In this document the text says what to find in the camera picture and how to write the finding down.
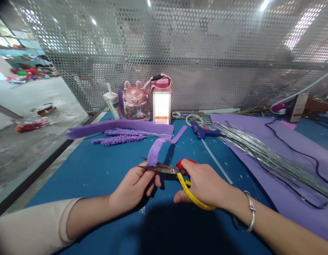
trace metal mesh wall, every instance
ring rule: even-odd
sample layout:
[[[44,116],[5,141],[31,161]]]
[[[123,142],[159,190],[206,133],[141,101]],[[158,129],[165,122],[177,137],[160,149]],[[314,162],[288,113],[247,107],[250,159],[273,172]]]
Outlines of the metal mesh wall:
[[[165,73],[172,109],[276,102],[328,72],[328,0],[14,0],[87,112]],[[328,78],[311,94],[328,91]]]

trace plastic bag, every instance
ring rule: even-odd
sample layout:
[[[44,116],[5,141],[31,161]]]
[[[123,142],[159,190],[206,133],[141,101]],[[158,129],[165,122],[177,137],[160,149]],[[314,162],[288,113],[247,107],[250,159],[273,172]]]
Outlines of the plastic bag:
[[[16,131],[18,133],[23,133],[23,132],[28,132],[28,131],[32,131],[35,129],[39,129],[48,125],[53,125],[56,122],[51,121],[50,119],[37,119],[37,120],[31,120],[31,121],[25,121],[24,123],[18,125],[16,127]]]

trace pink bottle cap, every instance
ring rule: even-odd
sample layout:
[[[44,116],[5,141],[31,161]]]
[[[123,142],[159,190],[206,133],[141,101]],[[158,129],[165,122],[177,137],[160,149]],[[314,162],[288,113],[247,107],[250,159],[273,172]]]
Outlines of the pink bottle cap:
[[[156,80],[154,82],[154,85],[160,89],[166,89],[170,85],[169,79],[164,78],[164,79]]]

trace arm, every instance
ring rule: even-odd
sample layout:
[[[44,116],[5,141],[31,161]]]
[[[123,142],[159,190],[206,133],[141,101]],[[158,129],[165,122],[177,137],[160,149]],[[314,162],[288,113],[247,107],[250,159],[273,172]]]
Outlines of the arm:
[[[252,212],[247,196],[226,183],[209,165],[183,160],[191,178],[190,191],[202,202],[231,212],[250,225]],[[328,242],[293,221],[253,200],[256,213],[254,231],[277,254],[328,254]],[[186,193],[178,191],[174,202],[191,202]]]
[[[91,228],[133,209],[140,202],[144,193],[148,197],[151,195],[154,183],[150,186],[149,183],[153,177],[155,177],[156,186],[160,187],[158,174],[134,167],[111,195],[79,200],[73,206],[68,217],[68,238],[76,239]]]
[[[159,175],[132,168],[111,194],[37,205],[0,217],[1,254],[52,254],[91,228],[134,208],[144,193],[151,195]]]

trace hand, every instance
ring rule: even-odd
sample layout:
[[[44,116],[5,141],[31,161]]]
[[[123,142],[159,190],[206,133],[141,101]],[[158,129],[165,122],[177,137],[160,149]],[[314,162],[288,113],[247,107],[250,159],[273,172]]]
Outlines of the hand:
[[[232,193],[232,186],[223,180],[211,166],[195,164],[186,159],[182,165],[190,175],[191,193],[207,205],[225,208]],[[192,202],[184,190],[174,196],[175,203]]]
[[[146,166],[146,162],[141,163],[140,166]],[[135,166],[110,195],[109,205],[118,215],[125,213],[139,204],[144,193],[149,197],[154,185],[157,187],[162,185],[159,175],[154,171]]]

